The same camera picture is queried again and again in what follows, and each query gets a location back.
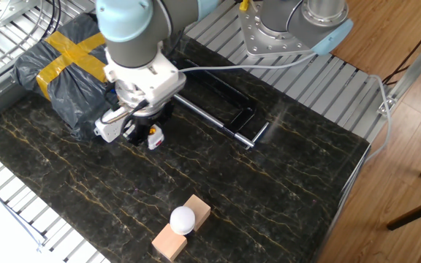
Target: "black marble table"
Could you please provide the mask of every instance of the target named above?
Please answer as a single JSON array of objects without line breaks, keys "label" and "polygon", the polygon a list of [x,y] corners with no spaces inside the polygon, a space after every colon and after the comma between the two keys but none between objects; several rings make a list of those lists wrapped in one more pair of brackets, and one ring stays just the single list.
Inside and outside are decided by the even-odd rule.
[{"label": "black marble table", "polygon": [[[181,58],[230,64],[192,39],[181,44]],[[235,108],[199,74],[181,93],[227,120]],[[254,149],[178,103],[154,151],[76,142],[48,101],[27,96],[0,117],[0,161],[111,262],[165,262],[151,241],[192,194],[212,213],[176,262],[314,260],[368,143],[242,69],[216,76],[258,101],[243,135],[271,123]]]}]

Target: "wooden block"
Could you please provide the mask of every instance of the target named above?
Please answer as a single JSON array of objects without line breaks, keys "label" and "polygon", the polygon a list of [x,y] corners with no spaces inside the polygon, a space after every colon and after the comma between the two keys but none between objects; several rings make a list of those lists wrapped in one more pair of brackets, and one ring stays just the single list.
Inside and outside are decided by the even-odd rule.
[{"label": "wooden block", "polygon": [[196,216],[196,223],[194,224],[194,230],[197,231],[204,223],[205,219],[211,214],[211,207],[204,203],[199,197],[192,195],[191,198],[186,201],[184,206],[191,208],[194,215]]},{"label": "wooden block", "polygon": [[167,224],[152,241],[156,250],[171,262],[175,260],[187,243],[186,237],[176,234],[170,224]]}]

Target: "yellow tape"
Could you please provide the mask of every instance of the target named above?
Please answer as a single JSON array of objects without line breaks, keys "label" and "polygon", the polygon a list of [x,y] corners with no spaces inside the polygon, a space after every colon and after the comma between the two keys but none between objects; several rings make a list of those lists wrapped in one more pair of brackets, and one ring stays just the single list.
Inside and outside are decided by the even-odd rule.
[{"label": "yellow tape", "polygon": [[93,35],[77,45],[58,31],[45,41],[61,53],[61,56],[52,61],[37,75],[38,85],[48,100],[50,100],[48,84],[57,78],[70,64],[77,64],[102,82],[106,80],[103,71],[105,64],[96,57],[89,55],[93,49],[105,43],[105,38],[101,33]]}]

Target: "metal handle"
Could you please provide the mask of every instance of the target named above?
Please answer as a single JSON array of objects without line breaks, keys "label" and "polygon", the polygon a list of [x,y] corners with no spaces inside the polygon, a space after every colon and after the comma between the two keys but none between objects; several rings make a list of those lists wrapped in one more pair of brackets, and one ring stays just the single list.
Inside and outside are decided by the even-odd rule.
[{"label": "metal handle", "polygon": [[[222,123],[221,121],[219,121],[217,118],[215,118],[214,116],[212,116],[211,114],[207,113],[206,111],[204,111],[203,109],[199,108],[198,106],[196,106],[195,104],[193,104],[192,102],[190,102],[189,100],[183,98],[181,95],[179,94],[175,94],[173,96],[176,100],[178,100],[179,102],[181,102],[182,104],[184,104],[185,106],[187,106],[188,108],[190,108],[191,110],[193,110],[194,112],[196,112],[197,114],[201,115],[202,117],[204,117],[205,119],[209,120],[210,122],[214,123],[217,127],[219,127],[220,129],[224,128],[224,123]],[[261,137],[262,133],[264,132],[264,130],[266,130],[266,128],[269,126],[269,123],[266,123],[262,129],[256,134],[256,136],[254,137],[253,140],[250,140],[246,137],[244,137],[242,134],[240,133],[235,133],[235,138],[239,141],[241,141],[242,143],[246,144],[246,150],[248,150],[249,148],[253,148],[254,147],[254,143],[256,143],[256,141],[259,139],[259,137]]]}]

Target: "white wire rack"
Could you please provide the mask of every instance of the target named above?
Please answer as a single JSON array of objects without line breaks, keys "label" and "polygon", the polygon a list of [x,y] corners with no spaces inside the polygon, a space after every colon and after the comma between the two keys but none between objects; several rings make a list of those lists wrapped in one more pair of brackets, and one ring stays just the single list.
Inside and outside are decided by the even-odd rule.
[{"label": "white wire rack", "polygon": [[1,162],[0,198],[41,233],[43,246],[54,259],[66,263],[110,263]]},{"label": "white wire rack", "polygon": [[[60,26],[81,12],[91,11],[94,6],[94,0],[61,1]],[[50,22],[52,10],[51,1],[40,0],[35,8],[0,27],[0,69],[13,63],[15,58],[40,40]]]}]

